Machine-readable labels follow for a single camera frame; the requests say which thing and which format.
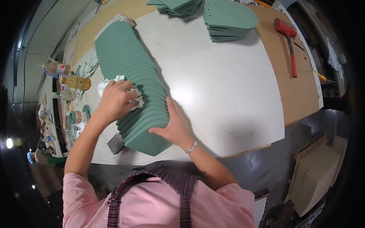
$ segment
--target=bottle cap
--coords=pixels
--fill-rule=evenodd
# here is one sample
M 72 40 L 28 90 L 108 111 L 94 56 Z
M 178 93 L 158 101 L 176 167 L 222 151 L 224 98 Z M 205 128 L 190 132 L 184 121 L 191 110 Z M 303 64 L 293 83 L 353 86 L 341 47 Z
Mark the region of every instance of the bottle cap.
M 65 77 L 64 76 L 59 77 L 59 83 L 60 84 L 64 84 L 65 83 Z

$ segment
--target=silver bracelet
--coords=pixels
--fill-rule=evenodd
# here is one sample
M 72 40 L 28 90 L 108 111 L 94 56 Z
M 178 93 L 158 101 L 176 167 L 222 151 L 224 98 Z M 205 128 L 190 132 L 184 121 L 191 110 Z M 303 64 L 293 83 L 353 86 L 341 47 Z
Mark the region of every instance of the silver bracelet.
M 190 153 L 191 151 L 193 151 L 195 149 L 195 147 L 198 145 L 198 143 L 196 141 L 194 141 L 193 145 L 190 147 L 190 149 L 188 149 L 187 151 L 185 151 L 185 153 Z

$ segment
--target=pink shirt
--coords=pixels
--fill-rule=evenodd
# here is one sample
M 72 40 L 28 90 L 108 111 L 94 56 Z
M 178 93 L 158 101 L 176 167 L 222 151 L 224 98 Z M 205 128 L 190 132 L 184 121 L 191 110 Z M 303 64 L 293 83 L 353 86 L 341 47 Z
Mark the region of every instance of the pink shirt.
M 158 177 L 133 186 L 121 199 L 118 227 L 180 227 L 179 195 Z M 75 173 L 64 176 L 63 227 L 107 226 L 107 199 L 98 201 L 92 185 Z M 254 194 L 237 184 L 213 191 L 196 181 L 191 198 L 192 227 L 255 227 Z

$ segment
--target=hand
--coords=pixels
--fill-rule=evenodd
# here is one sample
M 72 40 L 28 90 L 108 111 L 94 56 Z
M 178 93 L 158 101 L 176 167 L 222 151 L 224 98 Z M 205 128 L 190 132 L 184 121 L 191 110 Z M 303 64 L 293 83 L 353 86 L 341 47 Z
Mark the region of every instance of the hand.
M 133 88 L 131 81 L 120 80 L 115 82 L 111 80 L 103 91 L 100 104 L 94 115 L 99 115 L 105 125 L 122 118 L 137 103 L 128 103 L 129 100 L 138 98 L 135 91 L 128 91 Z
M 166 128 L 153 127 L 149 132 L 162 136 L 172 144 L 187 151 L 194 143 L 194 139 L 189 134 L 188 121 L 180 113 L 175 101 L 166 97 L 166 103 L 170 113 L 169 123 Z

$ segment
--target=red mallet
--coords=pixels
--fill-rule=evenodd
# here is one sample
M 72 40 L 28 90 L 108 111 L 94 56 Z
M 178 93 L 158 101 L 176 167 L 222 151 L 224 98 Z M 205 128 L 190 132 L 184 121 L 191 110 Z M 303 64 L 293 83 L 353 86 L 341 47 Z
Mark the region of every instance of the red mallet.
M 289 49 L 290 49 L 290 58 L 292 60 L 293 77 L 296 78 L 296 77 L 298 77 L 298 75 L 297 75 L 297 72 L 296 72 L 293 45 L 292 45 L 292 41 L 290 40 L 290 37 L 292 37 L 292 38 L 296 37 L 296 29 L 291 24 L 288 24 L 287 22 L 285 22 L 285 21 L 283 21 L 279 18 L 275 18 L 274 28 L 275 28 L 276 31 L 283 34 L 288 39 L 288 45 L 289 45 Z

